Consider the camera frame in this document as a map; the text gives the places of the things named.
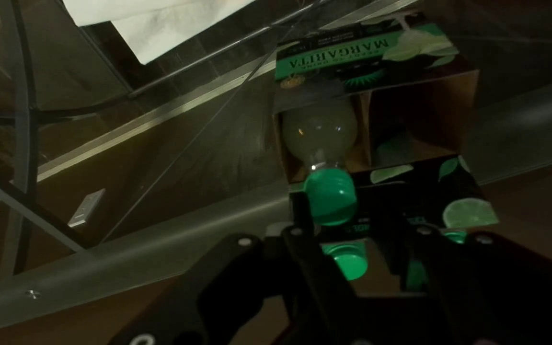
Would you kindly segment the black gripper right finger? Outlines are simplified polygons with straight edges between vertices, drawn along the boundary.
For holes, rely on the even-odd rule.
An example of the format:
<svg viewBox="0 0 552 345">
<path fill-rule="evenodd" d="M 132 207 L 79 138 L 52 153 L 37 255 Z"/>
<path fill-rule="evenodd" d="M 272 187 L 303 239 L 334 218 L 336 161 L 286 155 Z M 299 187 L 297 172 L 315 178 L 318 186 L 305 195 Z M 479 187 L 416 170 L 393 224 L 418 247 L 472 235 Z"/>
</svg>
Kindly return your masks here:
<svg viewBox="0 0 552 345">
<path fill-rule="evenodd" d="M 301 255 L 305 322 L 328 345 L 552 345 L 552 258 L 477 232 L 456 243 L 410 226 L 393 207 L 370 214 L 401 291 L 361 297 L 320 249 L 305 193 L 292 195 L 288 247 Z"/>
</svg>

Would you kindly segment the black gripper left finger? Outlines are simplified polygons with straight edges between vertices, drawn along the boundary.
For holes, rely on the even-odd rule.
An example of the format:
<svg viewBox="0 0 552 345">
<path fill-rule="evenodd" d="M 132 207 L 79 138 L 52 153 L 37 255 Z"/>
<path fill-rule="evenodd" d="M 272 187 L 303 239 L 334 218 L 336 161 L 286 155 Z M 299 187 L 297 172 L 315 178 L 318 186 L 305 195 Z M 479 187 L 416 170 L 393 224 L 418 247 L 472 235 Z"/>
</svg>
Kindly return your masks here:
<svg viewBox="0 0 552 345">
<path fill-rule="evenodd" d="M 226 235 L 109 345 L 228 345 L 269 297 L 292 295 L 292 274 L 286 235 Z"/>
</svg>

